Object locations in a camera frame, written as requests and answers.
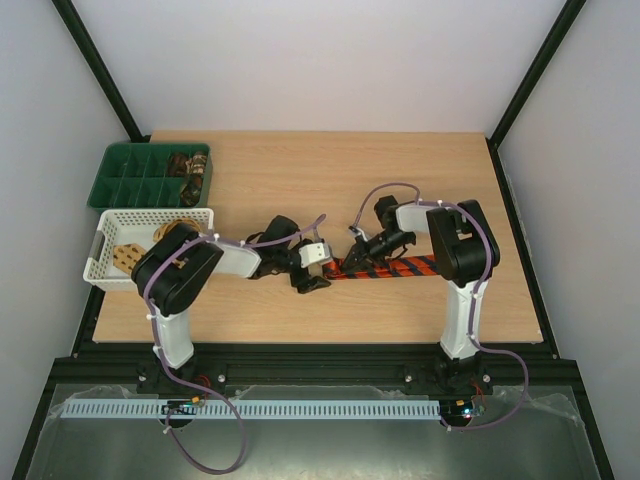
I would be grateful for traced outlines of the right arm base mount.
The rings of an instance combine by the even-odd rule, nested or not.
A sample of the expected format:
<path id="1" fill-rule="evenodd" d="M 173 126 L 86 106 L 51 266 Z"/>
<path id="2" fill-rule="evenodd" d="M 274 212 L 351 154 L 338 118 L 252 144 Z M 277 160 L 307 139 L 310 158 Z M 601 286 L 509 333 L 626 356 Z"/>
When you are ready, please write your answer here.
<path id="1" fill-rule="evenodd" d="M 405 391 L 415 395 L 471 395 L 488 393 L 492 376 L 480 357 L 451 360 L 433 357 L 404 366 Z"/>

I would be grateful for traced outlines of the orange navy striped tie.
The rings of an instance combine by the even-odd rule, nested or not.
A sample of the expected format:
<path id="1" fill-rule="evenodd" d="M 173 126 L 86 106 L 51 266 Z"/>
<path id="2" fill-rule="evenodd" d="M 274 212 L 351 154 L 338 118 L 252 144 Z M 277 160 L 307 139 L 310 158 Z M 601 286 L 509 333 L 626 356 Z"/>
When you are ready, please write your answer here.
<path id="1" fill-rule="evenodd" d="M 335 258 L 322 266 L 328 280 L 387 279 L 437 276 L 437 265 L 432 255 L 407 256 L 393 259 L 382 266 L 373 266 L 347 273 L 342 270 L 343 260 Z"/>

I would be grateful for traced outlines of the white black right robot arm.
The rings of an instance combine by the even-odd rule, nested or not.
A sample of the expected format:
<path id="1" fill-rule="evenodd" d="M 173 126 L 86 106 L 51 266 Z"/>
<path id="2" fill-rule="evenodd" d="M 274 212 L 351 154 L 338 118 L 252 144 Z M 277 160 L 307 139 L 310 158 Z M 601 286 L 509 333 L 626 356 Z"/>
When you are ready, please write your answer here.
<path id="1" fill-rule="evenodd" d="M 391 266 L 392 255 L 429 236 L 436 273 L 448 282 L 446 323 L 440 347 L 449 358 L 436 367 L 436 379 L 445 390 L 460 390 L 471 379 L 464 361 L 480 350 L 481 306 L 500 250 L 484 212 L 476 200 L 457 204 L 443 201 L 398 202 L 380 198 L 374 206 L 382 231 L 367 237 L 351 226 L 355 243 L 342 260 L 345 274 L 372 273 Z"/>

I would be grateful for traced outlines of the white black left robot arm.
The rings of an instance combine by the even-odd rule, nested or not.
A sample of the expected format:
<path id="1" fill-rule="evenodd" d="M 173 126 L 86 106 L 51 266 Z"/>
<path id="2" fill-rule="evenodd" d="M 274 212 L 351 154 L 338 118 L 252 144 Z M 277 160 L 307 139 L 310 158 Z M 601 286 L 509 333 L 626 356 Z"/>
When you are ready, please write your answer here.
<path id="1" fill-rule="evenodd" d="M 171 369 L 184 366 L 194 355 L 188 310 L 213 274 L 258 280 L 287 274 L 300 294 L 327 288 L 331 282 L 310 272 L 332 259 L 330 246 L 319 236 L 320 215 L 300 228 L 278 215 L 268 227 L 235 242 L 217 233 L 205 235 L 178 222 L 132 268 L 131 279 L 149 308 L 154 353 Z"/>

